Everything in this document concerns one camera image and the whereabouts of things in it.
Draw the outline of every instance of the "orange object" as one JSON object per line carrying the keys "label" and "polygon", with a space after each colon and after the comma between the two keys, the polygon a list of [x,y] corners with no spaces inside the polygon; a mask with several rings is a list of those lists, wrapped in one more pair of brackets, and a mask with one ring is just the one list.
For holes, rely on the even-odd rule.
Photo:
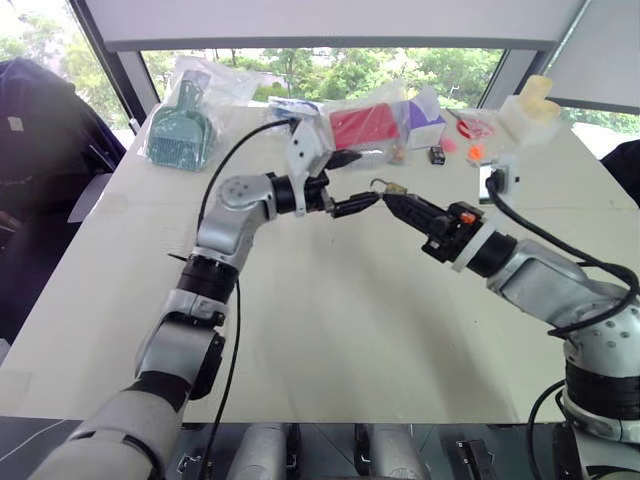
{"label": "orange object", "polygon": [[481,161],[486,155],[486,150],[484,148],[483,144],[478,144],[478,145],[471,145],[471,147],[469,147],[469,152],[467,152],[467,157],[469,158],[469,160],[474,161],[474,162],[479,162]]}
{"label": "orange object", "polygon": [[476,216],[473,213],[462,212],[460,214],[460,221],[462,223],[466,223],[467,225],[471,225],[473,222],[476,221]]}

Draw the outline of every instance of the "white table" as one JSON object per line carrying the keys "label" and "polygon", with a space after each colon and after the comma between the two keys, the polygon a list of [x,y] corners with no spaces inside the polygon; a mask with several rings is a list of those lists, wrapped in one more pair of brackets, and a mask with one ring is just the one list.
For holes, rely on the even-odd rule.
{"label": "white table", "polygon": [[[260,109],[245,115],[232,141],[264,121]],[[138,346],[182,268],[166,254],[191,250],[211,173],[153,166],[137,155],[145,131],[0,369],[0,414],[83,418],[133,380]],[[477,204],[466,141],[453,122],[447,135],[460,148],[444,167],[417,152],[405,166],[331,172],[330,191],[346,198],[382,176],[443,207]],[[285,142],[261,134],[224,176],[283,173]],[[513,146],[498,130],[491,148]],[[522,155],[522,214],[596,256],[640,267],[637,207],[568,128]],[[287,215],[262,227],[241,276],[243,332],[224,421],[526,421],[537,395],[563,377],[561,342],[475,274],[424,255],[424,240],[382,204],[339,220]],[[228,345],[233,319],[232,307]],[[212,421],[229,357],[187,421]],[[558,413],[549,407],[540,419]]]}

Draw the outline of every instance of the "clear plastic packaging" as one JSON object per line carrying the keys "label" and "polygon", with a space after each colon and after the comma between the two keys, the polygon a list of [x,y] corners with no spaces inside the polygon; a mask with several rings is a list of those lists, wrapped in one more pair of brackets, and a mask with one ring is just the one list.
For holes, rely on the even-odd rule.
{"label": "clear plastic packaging", "polygon": [[[263,123],[287,119],[318,119],[320,117],[321,108],[321,103],[312,102],[311,100],[269,96],[267,99],[267,109],[265,110]],[[290,134],[291,130],[288,125],[271,128],[265,132],[265,135],[286,135],[287,137]]]}
{"label": "clear plastic packaging", "polygon": [[154,164],[196,171],[226,149],[225,132],[243,121],[242,109],[256,88],[250,72],[178,57],[167,94],[154,111],[143,154]]}
{"label": "clear plastic packaging", "polygon": [[363,98],[325,103],[321,108],[323,123],[336,150],[363,152],[366,158],[361,160],[370,167],[402,162],[409,135],[406,92],[404,82],[396,80]]}

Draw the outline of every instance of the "red box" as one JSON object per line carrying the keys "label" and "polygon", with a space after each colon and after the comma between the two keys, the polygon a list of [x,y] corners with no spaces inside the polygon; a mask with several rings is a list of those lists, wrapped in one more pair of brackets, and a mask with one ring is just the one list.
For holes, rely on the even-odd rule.
{"label": "red box", "polygon": [[329,115],[329,122],[336,150],[400,137],[391,107],[386,103],[334,112]]}

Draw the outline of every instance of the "cable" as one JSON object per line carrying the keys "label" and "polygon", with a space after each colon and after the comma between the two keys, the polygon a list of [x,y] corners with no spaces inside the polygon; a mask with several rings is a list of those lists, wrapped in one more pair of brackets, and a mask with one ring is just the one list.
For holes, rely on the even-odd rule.
{"label": "cable", "polygon": [[552,245],[555,245],[561,250],[564,250],[570,255],[573,255],[574,257],[577,257],[583,260],[583,262],[580,262],[578,265],[584,266],[584,267],[598,267],[601,270],[604,270],[605,272],[610,273],[611,275],[619,278],[629,286],[629,290],[627,291],[625,296],[622,297],[622,299],[616,305],[611,307],[609,310],[602,312],[598,315],[595,315],[587,320],[582,320],[580,322],[567,325],[566,327],[558,327],[553,330],[550,330],[548,332],[549,335],[554,337],[559,337],[559,338],[566,338],[567,334],[570,332],[574,332],[582,328],[590,327],[608,318],[611,318],[614,315],[617,315],[618,313],[622,312],[625,308],[627,308],[629,305],[631,305],[635,301],[638,294],[640,294],[640,283],[638,282],[638,277],[632,270],[622,265],[605,263],[601,260],[598,260],[597,258],[592,257],[591,255],[581,250],[578,250],[575,247],[572,247],[568,243],[563,242],[562,240],[553,236],[543,228],[539,227],[538,225],[522,217],[515,210],[513,210],[509,205],[507,205],[505,201],[502,200],[502,198],[500,198],[500,195],[498,195],[498,192],[497,192],[496,181],[497,181],[496,172],[494,172],[491,174],[489,178],[487,178],[485,185],[487,187],[487,190],[489,191],[489,197],[491,198],[491,201],[493,201],[493,203],[498,208],[498,210],[500,210],[502,213],[504,213],[507,217],[509,217],[514,222],[516,222],[518,225],[526,228],[532,233],[535,233],[539,237],[543,238],[544,240],[551,243]]}
{"label": "cable", "polygon": [[558,391],[556,393],[556,396],[554,397],[554,400],[556,401],[556,405],[558,406],[558,410],[560,410],[562,412],[562,415],[565,415],[564,413],[564,405],[562,404],[562,390]]}
{"label": "cable", "polygon": [[216,418],[213,422],[213,427],[211,428],[211,435],[209,435],[209,440],[207,440],[207,446],[202,454],[202,467],[200,468],[200,478],[199,480],[204,480],[206,478],[206,471],[209,464],[209,456],[211,455],[211,447],[213,446],[213,441],[216,438],[216,433],[218,433],[218,427],[220,427],[220,420],[222,419],[222,413],[224,412],[224,407],[227,404],[227,399],[229,398],[229,391],[231,390],[231,382],[233,381],[233,372],[236,369],[236,359],[238,358],[238,347],[240,346],[240,280],[236,280],[236,338],[233,343],[233,354],[231,355],[231,365],[229,366],[229,375],[227,376],[227,383],[224,386],[224,393],[222,394],[222,399],[220,400],[220,406],[218,407],[218,413],[216,414]]}
{"label": "cable", "polygon": [[551,395],[554,391],[564,385],[564,380],[560,380],[550,387],[548,387],[542,394],[536,399],[533,407],[531,407],[531,412],[529,413],[529,420],[527,421],[527,459],[529,460],[529,467],[531,468],[531,473],[533,473],[533,478],[535,480],[542,480],[542,475],[540,475],[540,469],[538,468],[538,464],[536,463],[535,453],[533,451],[533,426],[536,422],[536,416],[538,415],[538,410],[540,410],[540,406],[547,399],[549,395]]}
{"label": "cable", "polygon": [[[218,168],[216,168],[216,171],[213,173],[211,180],[209,180],[209,183],[207,184],[207,188],[204,192],[204,195],[202,196],[202,202],[200,203],[200,212],[198,213],[198,229],[200,229],[200,225],[202,225],[202,220],[204,220],[204,212],[205,212],[205,209],[207,208],[207,201],[209,200],[209,195],[211,194],[213,185],[216,183],[216,180],[220,176],[220,173],[222,173],[222,169],[227,165],[227,163],[229,162],[233,154],[236,153],[236,151],[254,135],[264,130],[268,130],[270,128],[279,127],[280,125],[292,125],[296,122],[297,120],[295,119],[287,119],[287,120],[278,120],[276,122],[265,123],[264,125],[261,125],[258,128],[251,130],[244,137],[242,137],[238,141],[238,143],[236,143],[233,146],[231,150],[229,150],[229,153],[227,153],[227,155],[222,159],[222,162],[220,162],[220,165],[218,165]],[[174,258],[178,258],[176,255],[172,255],[172,254],[169,254],[169,255]],[[227,404],[227,399],[229,398],[229,391],[231,390],[231,382],[233,381],[233,373],[236,368],[236,359],[238,358],[238,347],[240,346],[240,319],[241,319],[240,280],[236,280],[236,302],[237,302],[237,311],[238,311],[236,314],[236,338],[233,345],[233,354],[231,355],[231,365],[229,366],[229,375],[227,376],[227,383],[224,387],[224,393],[222,394],[222,399],[220,400],[220,406],[218,407],[218,412],[216,413],[216,418],[213,422],[213,427],[211,428],[211,435],[209,435],[209,439],[207,440],[207,446],[202,455],[200,480],[204,480],[206,476],[211,447],[213,446],[213,441],[215,440],[216,433],[218,433],[218,428],[220,427],[220,420],[222,419],[224,407]]]}
{"label": "cable", "polygon": [[20,450],[22,447],[24,447],[26,444],[28,444],[29,442],[31,442],[34,438],[42,435],[44,432],[51,430],[52,428],[57,427],[58,425],[66,422],[67,419],[62,419],[62,420],[58,420],[55,423],[52,423],[51,425],[49,425],[48,427],[43,428],[42,430],[38,430],[36,433],[34,433],[33,435],[31,435],[29,438],[27,438],[24,442],[22,442],[20,445],[18,445],[16,448],[14,448],[13,450],[11,450],[9,453],[3,455],[2,457],[0,457],[0,463],[4,462],[7,458],[9,458],[11,455],[13,455],[14,453],[16,453],[18,450]]}
{"label": "cable", "polygon": [[200,228],[200,225],[202,224],[202,220],[204,219],[204,211],[207,208],[207,200],[209,200],[209,195],[211,194],[211,189],[213,188],[213,184],[216,182],[216,180],[220,176],[220,173],[222,172],[222,169],[229,162],[233,154],[236,153],[236,151],[254,135],[264,130],[269,130],[270,128],[279,127],[280,125],[291,125],[294,122],[296,122],[296,120],[287,119],[287,120],[278,120],[277,122],[265,123],[264,125],[261,125],[258,128],[251,130],[244,137],[242,137],[240,141],[238,141],[238,143],[236,143],[231,150],[229,150],[229,153],[227,153],[227,155],[224,157],[220,165],[218,165],[218,168],[216,168],[216,171],[211,177],[211,180],[209,180],[207,189],[205,190],[204,195],[202,197],[202,202],[200,204],[200,213],[198,213],[198,228]]}

